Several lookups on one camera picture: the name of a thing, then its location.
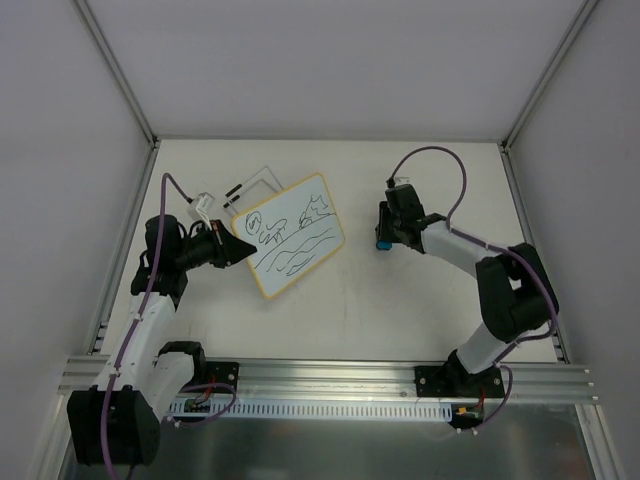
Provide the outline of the blue whiteboard eraser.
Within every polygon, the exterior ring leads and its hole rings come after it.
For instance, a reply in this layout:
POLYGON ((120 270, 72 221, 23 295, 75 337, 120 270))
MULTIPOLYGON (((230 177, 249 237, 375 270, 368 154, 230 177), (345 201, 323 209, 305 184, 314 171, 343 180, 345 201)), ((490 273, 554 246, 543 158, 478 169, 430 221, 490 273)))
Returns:
POLYGON ((376 248, 380 251, 389 251, 393 247, 391 242, 377 241, 376 248))

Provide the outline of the yellow framed whiteboard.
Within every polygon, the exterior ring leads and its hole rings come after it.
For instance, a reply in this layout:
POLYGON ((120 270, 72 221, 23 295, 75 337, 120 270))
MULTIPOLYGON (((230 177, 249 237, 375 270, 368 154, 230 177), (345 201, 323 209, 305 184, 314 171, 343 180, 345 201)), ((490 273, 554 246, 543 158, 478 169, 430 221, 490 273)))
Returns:
POLYGON ((273 299, 345 243, 324 176, 314 173, 235 215, 234 234, 256 247, 247 258, 258 288, 273 299))

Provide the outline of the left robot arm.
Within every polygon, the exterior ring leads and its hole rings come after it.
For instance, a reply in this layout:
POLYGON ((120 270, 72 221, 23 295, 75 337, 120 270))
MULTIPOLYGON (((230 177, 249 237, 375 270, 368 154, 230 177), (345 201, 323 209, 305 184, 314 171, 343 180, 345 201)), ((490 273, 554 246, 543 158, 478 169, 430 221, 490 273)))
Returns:
POLYGON ((202 345, 165 341, 188 284, 188 271, 231 267, 256 253, 219 220, 190 230, 173 215, 145 224, 146 248, 130 287, 129 317, 115 350, 85 390, 67 403, 76 459, 94 466, 150 465, 164 415, 178 393, 208 379, 202 345))

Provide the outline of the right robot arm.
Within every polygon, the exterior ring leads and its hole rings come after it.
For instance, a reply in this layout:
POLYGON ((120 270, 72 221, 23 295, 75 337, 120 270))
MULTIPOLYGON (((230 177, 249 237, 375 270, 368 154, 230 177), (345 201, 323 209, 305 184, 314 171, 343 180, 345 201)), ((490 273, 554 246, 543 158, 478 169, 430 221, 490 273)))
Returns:
POLYGON ((476 280, 481 323, 452 351, 425 386, 439 395, 469 396, 498 371, 517 344, 540 339, 534 332, 554 326, 559 303, 535 247, 501 247, 452 226, 449 218, 426 214, 414 187, 387 182, 379 203, 376 248, 404 245, 437 257, 476 280))

